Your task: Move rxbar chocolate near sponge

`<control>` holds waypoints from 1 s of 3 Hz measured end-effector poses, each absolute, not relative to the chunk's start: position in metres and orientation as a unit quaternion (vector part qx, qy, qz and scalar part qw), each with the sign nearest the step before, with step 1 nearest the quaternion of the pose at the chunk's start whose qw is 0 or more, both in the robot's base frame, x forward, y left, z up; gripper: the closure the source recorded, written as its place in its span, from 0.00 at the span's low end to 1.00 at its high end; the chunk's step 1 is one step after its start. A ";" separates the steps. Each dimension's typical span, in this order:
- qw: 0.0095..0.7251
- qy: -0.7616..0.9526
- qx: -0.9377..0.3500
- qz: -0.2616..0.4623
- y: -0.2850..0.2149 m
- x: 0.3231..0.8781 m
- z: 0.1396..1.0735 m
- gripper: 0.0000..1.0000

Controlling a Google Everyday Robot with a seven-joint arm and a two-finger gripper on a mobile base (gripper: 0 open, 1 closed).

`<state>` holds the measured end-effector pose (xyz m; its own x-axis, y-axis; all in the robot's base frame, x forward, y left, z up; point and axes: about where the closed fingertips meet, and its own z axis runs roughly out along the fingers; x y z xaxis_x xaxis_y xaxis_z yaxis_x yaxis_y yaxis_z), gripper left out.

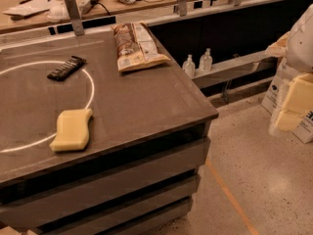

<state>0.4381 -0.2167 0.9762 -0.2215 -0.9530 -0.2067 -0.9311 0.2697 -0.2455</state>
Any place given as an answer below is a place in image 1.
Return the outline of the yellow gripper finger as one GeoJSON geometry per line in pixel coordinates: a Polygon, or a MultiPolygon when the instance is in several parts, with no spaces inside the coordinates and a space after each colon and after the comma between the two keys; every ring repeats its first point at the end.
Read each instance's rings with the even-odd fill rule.
{"type": "Polygon", "coordinates": [[[279,111],[274,126],[281,131],[294,131],[299,126],[303,118],[304,115],[298,115],[293,112],[279,111]]]}
{"type": "Polygon", "coordinates": [[[313,110],[313,74],[299,75],[290,83],[290,89],[283,104],[285,112],[307,114],[313,110]]]}

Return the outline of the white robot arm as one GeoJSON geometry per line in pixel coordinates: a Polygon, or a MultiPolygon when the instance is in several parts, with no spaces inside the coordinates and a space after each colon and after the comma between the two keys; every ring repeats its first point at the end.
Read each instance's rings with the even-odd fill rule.
{"type": "Polygon", "coordinates": [[[313,4],[293,25],[287,43],[287,64],[297,70],[288,83],[274,126],[294,131],[313,110],[313,4]]]}

